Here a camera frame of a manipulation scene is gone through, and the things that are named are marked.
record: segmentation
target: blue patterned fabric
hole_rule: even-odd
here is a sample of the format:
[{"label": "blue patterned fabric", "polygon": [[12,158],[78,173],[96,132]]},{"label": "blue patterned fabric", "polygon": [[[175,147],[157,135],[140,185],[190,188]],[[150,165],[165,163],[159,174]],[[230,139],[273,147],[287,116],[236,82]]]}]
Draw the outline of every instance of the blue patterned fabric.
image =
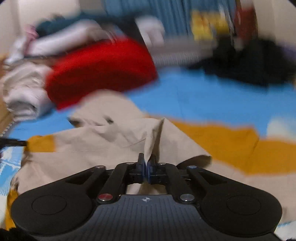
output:
[{"label": "blue patterned fabric", "polygon": [[105,0],[105,10],[110,15],[126,15],[145,11],[156,16],[165,27],[167,36],[191,35],[191,12],[219,11],[219,7],[234,15],[235,0]]}]

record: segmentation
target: light blue mat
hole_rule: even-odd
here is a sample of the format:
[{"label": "light blue mat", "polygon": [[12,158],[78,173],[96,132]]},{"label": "light blue mat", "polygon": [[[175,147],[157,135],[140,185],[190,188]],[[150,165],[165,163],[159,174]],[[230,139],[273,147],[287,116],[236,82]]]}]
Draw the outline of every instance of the light blue mat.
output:
[{"label": "light blue mat", "polygon": [[21,122],[12,129],[9,138],[27,140],[36,135],[44,136],[58,131],[72,129],[73,126],[67,117],[73,110],[74,107],[62,111],[53,110],[37,120]]},{"label": "light blue mat", "polygon": [[188,122],[218,122],[253,126],[261,136],[274,116],[296,117],[292,85],[263,89],[207,76],[203,71],[162,71],[159,82],[128,93],[151,115]]}]

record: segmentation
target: ribbed grip surface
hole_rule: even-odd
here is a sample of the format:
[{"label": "ribbed grip surface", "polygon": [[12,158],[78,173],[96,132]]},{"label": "ribbed grip surface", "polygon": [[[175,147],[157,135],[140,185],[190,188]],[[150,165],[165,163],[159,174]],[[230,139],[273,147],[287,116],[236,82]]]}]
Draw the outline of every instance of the ribbed grip surface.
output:
[{"label": "ribbed grip surface", "polygon": [[239,238],[207,225],[192,205],[171,195],[123,195],[114,204],[100,205],[76,230],[40,241],[279,241],[273,234]]}]

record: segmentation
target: silver screw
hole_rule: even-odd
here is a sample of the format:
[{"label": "silver screw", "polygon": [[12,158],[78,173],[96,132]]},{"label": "silver screw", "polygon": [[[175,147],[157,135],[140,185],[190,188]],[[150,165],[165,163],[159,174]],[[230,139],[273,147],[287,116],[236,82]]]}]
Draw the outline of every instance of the silver screw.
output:
[{"label": "silver screw", "polygon": [[103,202],[112,200],[113,196],[109,193],[104,193],[98,196],[98,199]]},{"label": "silver screw", "polygon": [[194,200],[194,196],[192,194],[189,194],[189,193],[185,193],[185,194],[182,194],[180,196],[180,199],[184,202],[191,202]]}]

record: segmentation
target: white cloth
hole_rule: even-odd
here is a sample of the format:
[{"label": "white cloth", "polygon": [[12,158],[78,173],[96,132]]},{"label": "white cloth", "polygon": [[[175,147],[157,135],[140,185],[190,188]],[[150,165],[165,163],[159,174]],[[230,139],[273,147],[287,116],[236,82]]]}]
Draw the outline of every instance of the white cloth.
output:
[{"label": "white cloth", "polygon": [[36,119],[53,107],[47,92],[42,88],[23,87],[12,90],[5,102],[7,109],[13,113],[14,121]]},{"label": "white cloth", "polygon": [[143,16],[135,20],[146,46],[164,45],[165,28],[160,20],[153,16]]},{"label": "white cloth", "polygon": [[35,40],[30,44],[27,55],[55,55],[80,47],[90,41],[109,38],[110,35],[102,30],[96,21],[84,19],[55,34]]},{"label": "white cloth", "polygon": [[52,108],[53,104],[43,89],[45,78],[51,72],[48,66],[28,62],[1,79],[3,100],[14,121],[36,119]]},{"label": "white cloth", "polygon": [[52,69],[46,65],[24,63],[1,79],[3,96],[8,96],[10,91],[20,87],[43,88],[45,78],[51,72]]},{"label": "white cloth", "polygon": [[14,42],[9,50],[8,58],[3,61],[6,65],[11,65],[14,62],[24,58],[24,51],[27,42],[27,37],[22,36]]}]

